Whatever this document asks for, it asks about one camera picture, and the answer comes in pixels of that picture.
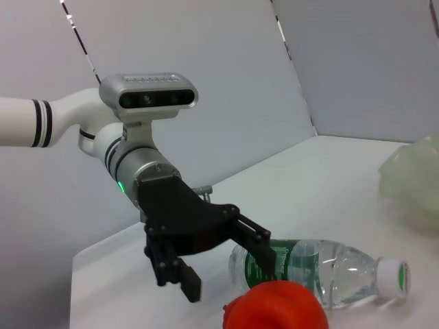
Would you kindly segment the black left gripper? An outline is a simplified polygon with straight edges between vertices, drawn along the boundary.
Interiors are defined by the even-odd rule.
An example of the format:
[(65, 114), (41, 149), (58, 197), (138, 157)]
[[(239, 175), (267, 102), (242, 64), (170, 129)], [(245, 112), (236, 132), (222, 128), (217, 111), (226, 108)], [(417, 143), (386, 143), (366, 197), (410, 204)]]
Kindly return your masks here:
[(141, 181), (139, 205), (147, 217), (144, 252), (158, 286), (180, 284), (190, 302), (199, 302), (202, 281), (180, 256), (206, 252), (228, 240), (246, 249), (264, 272), (274, 274), (271, 232), (237, 214), (232, 204), (208, 203), (180, 178), (171, 176)]

